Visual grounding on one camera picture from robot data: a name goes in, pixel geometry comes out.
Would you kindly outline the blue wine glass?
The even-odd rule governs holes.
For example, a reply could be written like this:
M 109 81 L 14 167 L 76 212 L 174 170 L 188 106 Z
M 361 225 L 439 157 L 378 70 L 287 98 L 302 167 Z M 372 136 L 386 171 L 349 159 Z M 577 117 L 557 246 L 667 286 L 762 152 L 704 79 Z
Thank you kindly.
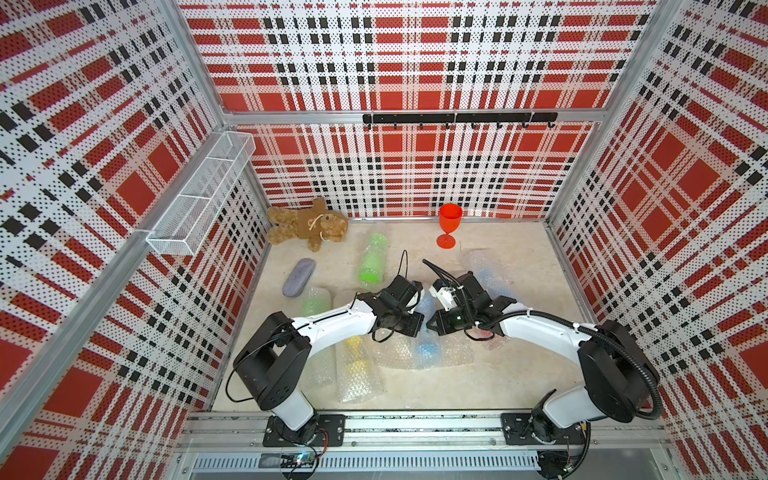
M 422 326 L 416 338 L 413 356 L 414 367 L 417 370 L 435 368 L 440 364 L 441 348 L 439 336 L 427 326 L 436 311 L 435 299 L 428 294 L 425 294 L 416 306 L 416 312 L 424 316 Z

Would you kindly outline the clear bubble wrap sheet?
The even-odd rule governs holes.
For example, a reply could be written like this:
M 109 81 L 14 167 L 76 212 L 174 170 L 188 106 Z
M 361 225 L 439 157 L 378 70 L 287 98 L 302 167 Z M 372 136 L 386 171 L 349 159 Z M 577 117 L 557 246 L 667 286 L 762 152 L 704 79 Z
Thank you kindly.
M 394 334 L 382 343 L 371 341 L 369 348 L 375 362 L 380 367 L 417 370 L 413 360 L 416 338 Z M 462 366 L 474 362 L 474 353 L 468 340 L 453 335 L 439 336 L 439 343 L 441 348 L 440 364 L 430 369 Z

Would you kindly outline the red wine glass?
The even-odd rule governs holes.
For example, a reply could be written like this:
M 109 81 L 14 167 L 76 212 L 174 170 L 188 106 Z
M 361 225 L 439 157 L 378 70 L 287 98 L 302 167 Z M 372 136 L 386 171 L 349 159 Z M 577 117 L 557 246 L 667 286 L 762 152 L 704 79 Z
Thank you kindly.
M 456 239 L 452 234 L 460 226 L 463 218 L 463 209 L 456 204 L 445 204 L 438 212 L 438 221 L 443 234 L 440 235 L 436 243 L 442 249 L 452 249 L 456 245 Z

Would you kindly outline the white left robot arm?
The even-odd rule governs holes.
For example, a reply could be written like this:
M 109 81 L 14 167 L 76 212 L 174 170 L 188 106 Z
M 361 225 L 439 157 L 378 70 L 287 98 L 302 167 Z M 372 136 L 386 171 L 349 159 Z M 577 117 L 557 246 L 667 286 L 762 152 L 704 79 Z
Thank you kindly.
M 396 276 L 378 292 L 363 292 L 348 304 L 309 317 L 278 311 L 267 317 L 233 360 L 240 379 L 285 441 L 308 445 L 321 434 L 319 414 L 298 387 L 307 361 L 321 351 L 380 329 L 416 337 L 424 315 L 416 311 L 423 286 Z

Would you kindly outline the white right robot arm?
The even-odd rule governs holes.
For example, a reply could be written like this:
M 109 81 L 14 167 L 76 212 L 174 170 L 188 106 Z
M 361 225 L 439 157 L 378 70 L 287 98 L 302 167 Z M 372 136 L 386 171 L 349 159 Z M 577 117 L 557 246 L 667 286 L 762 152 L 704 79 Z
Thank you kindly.
M 438 335 L 476 327 L 533 344 L 580 368 L 579 384 L 547 393 L 532 408 L 523 433 L 536 441 L 553 444 L 581 423 L 661 417 L 659 373 L 620 323 L 579 323 L 509 296 L 491 297 L 472 273 L 439 279 L 430 293 L 439 307 L 427 327 Z

